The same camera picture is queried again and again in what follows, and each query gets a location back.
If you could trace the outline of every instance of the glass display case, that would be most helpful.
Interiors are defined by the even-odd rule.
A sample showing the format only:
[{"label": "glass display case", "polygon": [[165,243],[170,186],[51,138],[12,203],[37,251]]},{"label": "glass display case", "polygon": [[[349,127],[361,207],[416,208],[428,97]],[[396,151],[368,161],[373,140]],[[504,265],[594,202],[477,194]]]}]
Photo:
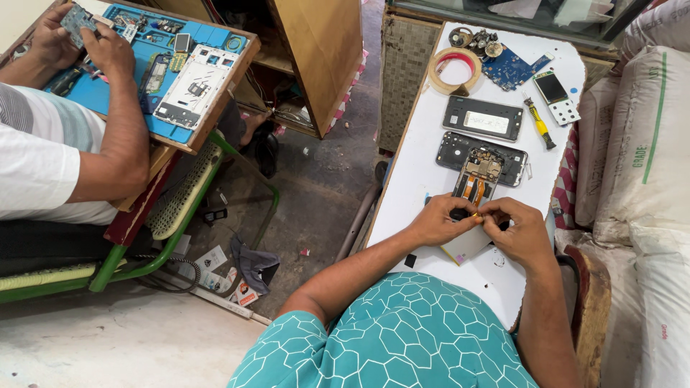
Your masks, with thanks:
[{"label": "glass display case", "polygon": [[388,5],[500,30],[609,44],[652,0],[387,0]]}]

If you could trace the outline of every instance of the striped shirt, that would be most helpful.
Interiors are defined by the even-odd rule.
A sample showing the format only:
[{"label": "striped shirt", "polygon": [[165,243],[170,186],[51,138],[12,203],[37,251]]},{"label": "striped shirt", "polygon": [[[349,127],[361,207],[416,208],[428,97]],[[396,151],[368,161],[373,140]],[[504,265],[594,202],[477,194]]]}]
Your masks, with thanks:
[{"label": "striped shirt", "polygon": [[0,220],[109,224],[107,202],[66,204],[79,151],[98,153],[106,128],[90,110],[42,90],[0,84]]}]

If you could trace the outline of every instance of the green metal chair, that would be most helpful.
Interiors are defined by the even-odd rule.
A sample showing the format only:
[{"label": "green metal chair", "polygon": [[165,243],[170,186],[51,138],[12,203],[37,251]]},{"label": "green metal chair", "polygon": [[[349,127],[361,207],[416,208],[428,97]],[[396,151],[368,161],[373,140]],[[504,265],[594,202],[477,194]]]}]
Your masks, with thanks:
[{"label": "green metal chair", "polygon": [[278,207],[278,190],[247,159],[228,144],[220,132],[212,131],[204,147],[199,152],[193,173],[188,175],[187,181],[180,188],[175,198],[168,204],[168,207],[161,211],[160,215],[155,216],[154,220],[149,220],[147,223],[152,229],[155,239],[168,239],[162,252],[153,261],[142,267],[135,269],[123,267],[123,269],[118,269],[125,262],[123,256],[129,244],[131,244],[134,236],[144,223],[146,215],[156,201],[163,183],[165,183],[166,178],[179,159],[180,153],[181,151],[177,151],[177,154],[166,163],[153,181],[149,183],[147,190],[135,202],[134,210],[129,213],[120,212],[113,220],[104,237],[114,242],[115,245],[100,267],[96,264],[87,264],[62,269],[46,269],[39,273],[29,273],[10,278],[0,278],[0,290],[2,290],[0,291],[0,303],[84,287],[88,287],[89,290],[94,292],[100,292],[106,288],[109,282],[138,278],[156,271],[170,257],[185,228],[199,207],[220,164],[228,156],[231,156],[236,163],[254,175],[273,193],[270,209],[250,246],[251,249],[256,249]]}]

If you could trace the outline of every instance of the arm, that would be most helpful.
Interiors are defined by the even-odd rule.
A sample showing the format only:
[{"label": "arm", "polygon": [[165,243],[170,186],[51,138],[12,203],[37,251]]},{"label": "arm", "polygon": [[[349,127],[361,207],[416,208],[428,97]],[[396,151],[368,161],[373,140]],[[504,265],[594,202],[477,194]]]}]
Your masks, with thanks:
[{"label": "arm", "polygon": [[36,26],[31,49],[0,69],[0,82],[42,89],[55,73],[72,65],[81,52],[70,40],[60,21],[72,8],[63,4],[50,11]]},{"label": "arm", "polygon": [[148,128],[132,78],[134,52],[105,24],[97,27],[101,39],[87,28],[81,36],[94,65],[108,76],[108,122],[100,153],[79,153],[79,179],[67,202],[117,200],[140,194],[148,183]]},{"label": "arm", "polygon": [[433,197],[404,230],[316,274],[290,295],[277,316],[308,311],[327,324],[408,253],[421,246],[443,245],[482,221],[468,217],[453,222],[449,212],[454,208],[465,208],[470,214],[477,210],[450,193]]},{"label": "arm", "polygon": [[[542,388],[582,387],[561,274],[542,213],[507,197],[487,202],[479,212],[485,215],[486,234],[525,270],[516,344],[525,369]],[[507,220],[515,224],[501,231],[498,224]]]}]

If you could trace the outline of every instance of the hand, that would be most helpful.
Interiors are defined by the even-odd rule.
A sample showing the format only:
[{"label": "hand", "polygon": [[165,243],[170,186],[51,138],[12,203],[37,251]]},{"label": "hand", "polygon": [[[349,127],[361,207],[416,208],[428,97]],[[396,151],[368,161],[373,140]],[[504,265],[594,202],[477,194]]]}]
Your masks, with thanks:
[{"label": "hand", "polygon": [[[538,271],[556,264],[542,212],[504,197],[487,202],[479,213],[484,216],[484,232],[525,271]],[[498,225],[508,220],[515,224],[501,231]]]},{"label": "hand", "polygon": [[132,78],[136,64],[132,46],[105,24],[96,23],[96,28],[101,33],[100,39],[96,39],[88,28],[81,28],[81,38],[93,64],[106,74],[108,80]]},{"label": "hand", "polygon": [[404,232],[418,246],[440,246],[482,222],[481,217],[467,217],[454,222],[449,213],[455,208],[464,208],[470,214],[477,212],[477,207],[464,198],[452,197],[450,193],[435,195]]},{"label": "hand", "polygon": [[31,41],[31,54],[37,61],[55,70],[71,66],[81,52],[72,40],[70,33],[60,26],[60,21],[73,4],[63,4],[50,11],[39,21]]}]

